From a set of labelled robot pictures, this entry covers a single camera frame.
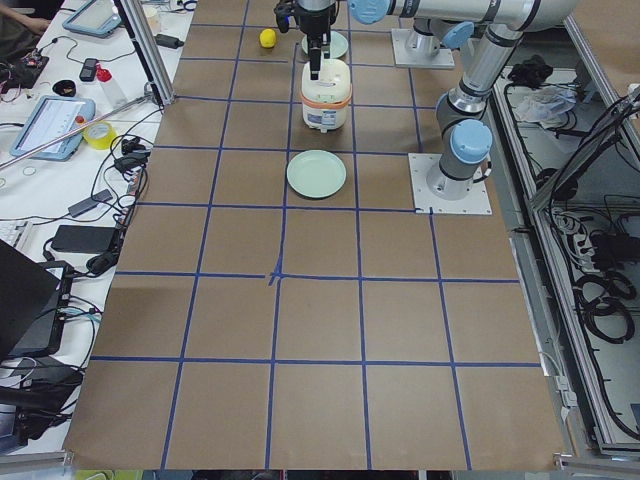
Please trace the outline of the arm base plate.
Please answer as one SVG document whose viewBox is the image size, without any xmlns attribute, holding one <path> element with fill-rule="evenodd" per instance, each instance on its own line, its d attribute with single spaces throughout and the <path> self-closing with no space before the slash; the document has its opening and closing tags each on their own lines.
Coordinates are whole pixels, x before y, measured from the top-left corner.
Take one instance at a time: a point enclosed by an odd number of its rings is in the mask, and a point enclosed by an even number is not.
<svg viewBox="0 0 640 480">
<path fill-rule="evenodd" d="M 419 214 L 491 215 L 486 185 L 478 167 L 467 180 L 453 180 L 440 170 L 440 154 L 408 155 L 414 210 Z"/>
<path fill-rule="evenodd" d="M 396 67 L 432 70 L 455 68 L 452 51 L 441 47 L 434 36 L 423 35 L 413 29 L 392 29 L 391 40 Z"/>
</svg>

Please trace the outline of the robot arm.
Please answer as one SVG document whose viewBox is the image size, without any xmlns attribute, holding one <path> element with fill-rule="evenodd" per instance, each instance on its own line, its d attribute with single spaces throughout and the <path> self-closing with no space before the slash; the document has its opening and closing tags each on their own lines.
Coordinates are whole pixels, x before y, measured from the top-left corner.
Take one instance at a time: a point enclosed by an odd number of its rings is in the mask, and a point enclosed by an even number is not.
<svg viewBox="0 0 640 480">
<path fill-rule="evenodd" d="M 521 31 L 504 24 L 490 24 L 458 85 L 437 104 L 443 153 L 429 170 L 427 183 L 444 200 L 457 201 L 468 195 L 474 174 L 491 150 L 493 134 L 482 122 L 486 101 L 522 36 Z"/>
<path fill-rule="evenodd" d="M 575 1 L 348 1 L 346 7 L 359 23 L 370 25 L 386 16 L 428 18 L 504 24 L 516 32 L 536 31 L 564 20 L 576 7 Z M 330 56 L 331 27 L 337 18 L 334 1 L 280 1 L 274 7 L 276 23 L 282 33 L 289 20 L 307 36 L 309 75 L 319 78 L 321 61 Z"/>
</svg>

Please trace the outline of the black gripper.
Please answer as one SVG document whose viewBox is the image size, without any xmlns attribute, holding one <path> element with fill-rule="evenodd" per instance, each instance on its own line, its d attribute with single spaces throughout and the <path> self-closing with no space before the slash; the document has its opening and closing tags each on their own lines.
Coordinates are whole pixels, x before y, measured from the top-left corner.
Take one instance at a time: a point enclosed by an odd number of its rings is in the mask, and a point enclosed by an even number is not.
<svg viewBox="0 0 640 480">
<path fill-rule="evenodd" d="M 312 81 L 319 78 L 322 53 L 331 57 L 331 25 L 336 20 L 334 0 L 282 0 L 274 7 L 276 24 L 281 33 L 290 29 L 293 18 L 300 30 L 307 35 L 309 75 Z"/>
</svg>

